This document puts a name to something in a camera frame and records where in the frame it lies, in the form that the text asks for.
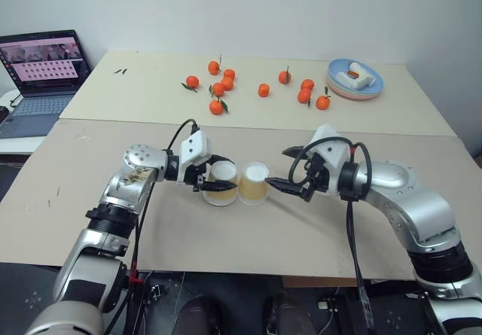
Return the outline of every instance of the blue plate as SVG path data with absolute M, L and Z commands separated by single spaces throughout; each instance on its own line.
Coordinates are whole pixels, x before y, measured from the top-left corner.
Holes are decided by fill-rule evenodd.
M 346 87 L 342 85 L 339 81 L 336 80 L 337 74 L 339 72 L 347 72 L 349 71 L 349 64 L 351 62 L 357 62 L 358 64 L 361 65 L 363 69 L 365 69 L 367 72 L 369 72 L 371 75 L 373 75 L 376 80 L 374 84 L 371 87 L 365 87 L 361 90 L 353 89 L 350 87 Z M 334 81 L 337 85 L 342 87 L 343 89 L 350 91 L 352 93 L 357 93 L 361 95 L 374 95 L 378 94 L 383 90 L 383 79 L 380 77 L 380 75 L 374 71 L 372 68 L 370 68 L 368 65 L 363 64 L 362 62 L 352 60 L 352 59 L 335 59 L 330 62 L 330 65 L 328 66 L 328 74 L 331 77 L 331 80 Z

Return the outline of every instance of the laptop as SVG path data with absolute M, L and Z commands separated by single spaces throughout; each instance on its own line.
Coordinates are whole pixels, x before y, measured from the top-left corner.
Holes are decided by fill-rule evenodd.
M 0 61 L 23 97 L 0 139 L 47 135 L 90 74 L 74 30 L 2 36 Z

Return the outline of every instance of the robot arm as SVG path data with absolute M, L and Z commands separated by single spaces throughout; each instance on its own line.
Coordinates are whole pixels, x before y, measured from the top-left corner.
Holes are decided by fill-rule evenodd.
M 370 203 L 387 217 L 407 250 L 415 278 L 428 292 L 428 301 L 438 322 L 449 321 L 443 317 L 457 316 L 456 311 L 463 313 L 461 317 L 471 314 L 472 318 L 482 321 L 482 278 L 465 253 L 447 201 L 421 185 L 411 167 L 395 161 L 373 162 L 371 184 L 366 188 L 367 164 L 349 161 L 352 148 L 336 140 L 339 138 L 333 128 L 321 126 L 306 146 L 308 151 L 304 151 L 304 147 L 293 147 L 283 152 L 295 158 L 294 164 L 307 161 L 305 179 L 294 181 L 293 166 L 289 180 L 267 178 L 267 182 L 307 202 L 317 191 L 326 196 Z M 451 301 L 451 311 L 447 311 L 447 300 L 459 301 Z
M 176 181 L 192 185 L 194 191 L 236 187 L 229 181 L 205 181 L 206 165 L 219 160 L 228 159 L 211 154 L 209 139 L 197 125 L 182 142 L 179 156 L 147 145 L 128 148 L 124 164 L 108 183 L 99 205 L 87 212 L 90 223 L 56 278 L 56 303 L 36 318 L 26 334 L 101 334 L 101 313 L 115 307 L 127 274 L 118 257 L 126 254 L 128 239 L 154 184 Z

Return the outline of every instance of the stacked plates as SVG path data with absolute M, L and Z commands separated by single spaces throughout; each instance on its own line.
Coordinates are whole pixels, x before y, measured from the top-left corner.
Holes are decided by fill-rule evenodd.
M 371 86 L 357 90 L 346 87 L 342 85 L 339 81 L 337 81 L 336 77 L 338 72 L 346 73 L 347 71 L 349 71 L 349 64 L 351 62 L 355 62 L 355 60 L 336 59 L 330 62 L 330 65 L 328 66 L 328 73 L 326 75 L 326 85 L 328 85 L 330 89 L 339 96 L 343 96 L 348 99 L 364 100 L 378 96 L 383 90 L 382 77 L 380 77 L 380 75 L 368 65 L 365 65 L 361 62 L 357 63 L 361 65 L 367 72 L 369 72 L 370 75 L 373 75 L 375 77 L 375 82 Z

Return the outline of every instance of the floor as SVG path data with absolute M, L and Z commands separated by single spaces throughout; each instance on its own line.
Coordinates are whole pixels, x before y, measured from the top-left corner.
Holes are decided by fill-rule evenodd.
M 18 173 L 13 167 L 0 166 L 0 199 Z M 0 263 L 0 334 L 22 334 L 34 318 L 52 303 L 56 271 L 39 266 Z M 261 310 L 264 300 L 277 291 L 286 290 L 309 310 L 318 331 L 330 318 L 330 312 L 317 308 L 320 298 L 334 294 L 334 288 L 283 289 L 279 276 L 252 276 L 220 273 L 155 273 L 152 285 L 161 285 L 166 295 L 148 306 L 145 328 L 141 334 L 170 335 L 175 314 L 191 298 L 208 294 L 223 305 L 223 316 L 229 327 L 227 335 L 261 335 Z M 404 295 L 371 300 L 375 322 L 382 334 L 425 334 L 427 325 L 417 300 Z M 349 301 L 354 334 L 366 334 L 360 304 Z M 115 311 L 104 315 L 105 326 Z M 125 318 L 121 316 L 111 332 L 121 335 Z M 338 334 L 332 321 L 323 335 Z

